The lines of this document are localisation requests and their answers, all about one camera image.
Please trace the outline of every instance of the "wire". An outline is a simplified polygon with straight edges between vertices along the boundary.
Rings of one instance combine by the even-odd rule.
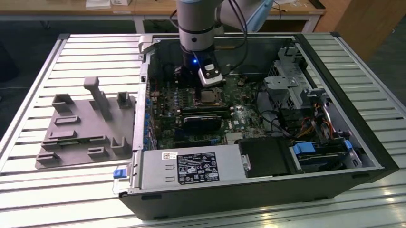
[[[230,6],[232,6],[233,11],[234,11],[234,14],[236,14],[236,16],[237,16],[237,18],[238,18],[238,20],[240,20],[240,23],[241,23],[241,28],[242,28],[242,32],[244,32],[244,38],[245,38],[245,44],[246,44],[246,50],[245,50],[245,54],[244,54],[244,57],[242,57],[241,61],[238,62],[237,65],[234,65],[233,67],[230,67],[230,71],[233,71],[234,69],[237,69],[237,68],[245,63],[246,58],[248,58],[248,56],[249,56],[249,38],[248,38],[248,37],[249,37],[249,34],[248,34],[248,21],[246,21],[246,18],[245,18],[245,16],[244,16],[244,13],[242,13],[241,6],[240,6],[238,3],[236,2],[236,0],[229,0],[229,3],[230,3]],[[234,5],[237,6],[237,8],[238,8],[238,11],[240,11],[240,13],[241,13],[242,19],[241,19],[238,13],[237,13],[237,10],[236,10],[236,7],[234,7],[233,4],[234,4]]]
[[[329,133],[330,133],[330,137],[333,138],[333,127],[332,124],[329,123],[329,121],[324,121],[324,123],[328,125],[329,127]]]
[[[176,28],[180,28],[178,24],[176,24],[176,22],[173,20],[173,17],[174,17],[174,15],[176,15],[177,12],[178,12],[178,9],[174,10],[174,12],[173,12],[172,16],[170,16],[170,22],[173,23],[173,25],[176,26]]]
[[[278,10],[280,10],[280,20],[282,20],[282,10],[281,10],[281,5],[280,3],[274,2],[278,5]]]

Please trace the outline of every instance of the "cable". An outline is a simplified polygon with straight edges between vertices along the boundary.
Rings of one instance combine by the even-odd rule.
[[[282,10],[281,10],[281,5],[280,3],[274,2],[278,5],[278,10],[280,10],[280,20],[282,20]]]
[[[238,62],[237,65],[234,65],[233,67],[230,67],[230,71],[233,71],[234,69],[237,69],[245,63],[246,58],[249,56],[249,38],[248,38],[249,34],[248,34],[248,21],[246,21],[246,18],[244,16],[244,13],[242,13],[241,6],[236,2],[236,0],[229,0],[229,3],[230,3],[230,6],[233,8],[236,17],[238,18],[240,23],[241,23],[241,28],[242,28],[242,32],[244,32],[244,38],[245,38],[245,44],[246,44],[246,50],[245,50],[245,54],[244,54],[244,57],[242,57],[241,61]],[[242,19],[241,19],[240,15],[238,15],[238,12],[236,10],[234,4],[236,4],[236,7],[238,8],[238,11],[241,13]]]
[[[178,9],[174,10],[174,12],[173,12],[172,16],[170,16],[170,22],[173,23],[173,25],[176,26],[176,28],[180,28],[178,24],[176,24],[176,22],[173,20],[173,17],[174,17],[174,15],[176,15],[177,12],[178,12]]]

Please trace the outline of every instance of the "silver metal panel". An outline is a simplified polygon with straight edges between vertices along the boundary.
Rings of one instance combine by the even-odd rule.
[[[62,56],[139,54],[138,48],[66,49]]]
[[[106,43],[106,42],[138,42],[139,36],[134,37],[71,37],[69,43]]]
[[[121,39],[118,40],[122,40],[123,37],[135,36],[138,35],[111,34],[73,35],[71,37],[119,37]],[[350,53],[341,43],[334,40],[333,36],[328,34],[313,34],[306,35],[306,37],[316,44],[317,51],[346,50]],[[63,53],[65,56],[126,55],[138,54],[133,52],[137,47],[137,42],[117,42],[113,39],[101,43],[67,43]],[[123,49],[123,53],[118,53],[119,50],[114,50],[111,53],[102,52],[105,48],[106,51]],[[58,57],[54,58],[51,56],[50,62],[54,59],[57,62]],[[401,126],[405,126],[405,120],[396,120],[396,118],[405,117],[405,114],[400,111],[401,109],[396,103],[391,101],[391,96],[385,93],[380,83],[376,83],[372,79],[371,73],[356,62],[328,63],[326,66],[337,78],[353,80],[353,77],[366,75],[375,83],[365,85],[342,84],[342,88],[349,94],[365,120],[379,130],[376,134],[401,166],[401,170],[376,183],[357,186],[330,200],[230,211],[177,218],[169,221],[141,221],[117,199],[117,195],[113,194],[111,174],[117,165],[125,164],[126,161],[62,167],[53,171],[39,171],[34,168],[35,156],[41,149],[39,142],[46,134],[45,129],[49,127],[47,121],[50,121],[53,111],[54,93],[61,91],[71,92],[73,88],[77,90],[81,86],[78,83],[82,78],[91,75],[107,78],[101,78],[103,83],[109,83],[102,85],[110,91],[107,96],[115,96],[114,93],[125,91],[125,89],[133,90],[133,95],[138,94],[135,87],[139,82],[139,64],[133,67],[117,65],[118,67],[111,69],[106,67],[77,68],[79,66],[83,67],[83,65],[77,65],[71,69],[58,71],[55,71],[54,67],[51,67],[54,68],[53,71],[46,68],[50,79],[43,81],[41,87],[43,88],[46,85],[58,87],[41,89],[35,93],[37,97],[26,115],[27,121],[19,124],[18,131],[14,133],[15,141],[7,146],[6,165],[0,175],[0,227],[314,228],[316,224],[317,227],[332,228],[405,226],[406,130],[400,129]],[[117,78],[121,83],[126,82],[125,78],[131,78],[129,83],[134,83],[134,85],[121,83],[114,83],[113,85],[110,84],[110,78]],[[90,98],[89,93],[78,92],[77,94],[73,96],[75,100]],[[379,99],[387,98],[387,100],[369,101],[369,96],[379,97]],[[30,125],[35,129],[30,129],[30,131],[29,129],[22,130],[23,127]],[[119,184],[126,187],[129,182],[122,181]]]
[[[308,71],[312,77],[317,77],[313,70]],[[332,75],[336,77],[354,77],[354,76],[366,76],[366,73],[361,69],[354,70],[332,70]]]
[[[332,56],[349,56],[346,51],[344,50],[324,50],[324,51],[317,51],[318,56],[321,57],[332,57]]]
[[[139,74],[141,74],[141,68],[63,70],[63,71],[53,71],[50,78],[137,76]]]
[[[334,39],[329,39],[329,40],[310,40],[309,41],[310,45],[337,45],[337,41]]]
[[[117,42],[117,43],[70,43],[65,49],[89,49],[89,48],[138,48],[138,42]]]
[[[93,63],[58,63],[54,70],[87,70],[87,69],[113,69],[113,68],[131,68],[141,67],[141,61],[123,62],[93,62]]]
[[[99,85],[130,85],[141,83],[139,76],[123,76],[123,77],[101,77]],[[66,87],[66,86],[83,86],[85,77],[50,79],[46,82],[46,87]]]
[[[61,56],[59,63],[77,63],[77,62],[106,62],[106,61],[129,61],[138,60],[139,55],[95,55],[95,56]]]

